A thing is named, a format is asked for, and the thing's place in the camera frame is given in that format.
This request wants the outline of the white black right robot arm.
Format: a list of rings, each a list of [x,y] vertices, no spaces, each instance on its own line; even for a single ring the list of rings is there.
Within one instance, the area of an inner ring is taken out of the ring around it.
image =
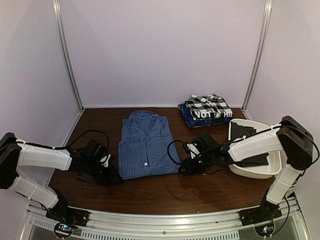
[[[251,223],[254,218],[266,221],[282,215],[280,202],[315,163],[313,150],[317,149],[313,136],[291,116],[271,126],[235,118],[229,122],[227,142],[219,144],[205,132],[183,147],[190,157],[179,164],[178,171],[185,176],[222,167],[252,179],[275,177],[260,205],[240,212]]]

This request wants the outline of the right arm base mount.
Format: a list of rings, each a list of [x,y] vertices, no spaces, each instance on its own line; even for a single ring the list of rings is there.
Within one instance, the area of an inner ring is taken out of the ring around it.
[[[255,225],[262,222],[270,222],[274,218],[282,216],[281,210],[267,207],[254,207],[239,212],[242,226]]]

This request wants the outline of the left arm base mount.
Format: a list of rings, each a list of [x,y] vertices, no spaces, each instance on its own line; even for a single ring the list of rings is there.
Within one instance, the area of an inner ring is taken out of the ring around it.
[[[45,216],[55,221],[72,225],[86,227],[89,218],[89,212],[87,210],[76,209],[72,207],[61,209],[43,208],[46,211]]]

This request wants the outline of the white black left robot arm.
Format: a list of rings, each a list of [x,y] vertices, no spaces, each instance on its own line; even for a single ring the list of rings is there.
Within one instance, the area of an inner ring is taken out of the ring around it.
[[[37,183],[18,168],[31,166],[75,172],[78,176],[87,174],[97,185],[112,186],[123,182],[113,161],[109,146],[95,139],[73,149],[71,145],[55,147],[27,142],[7,132],[0,140],[0,187],[39,203],[53,219],[68,222],[75,216],[63,195]]]

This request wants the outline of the blue checked long sleeve shirt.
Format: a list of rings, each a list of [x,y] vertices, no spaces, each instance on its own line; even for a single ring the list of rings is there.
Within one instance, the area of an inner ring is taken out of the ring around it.
[[[135,111],[122,121],[118,171],[123,180],[178,173],[179,158],[169,120],[151,111]]]

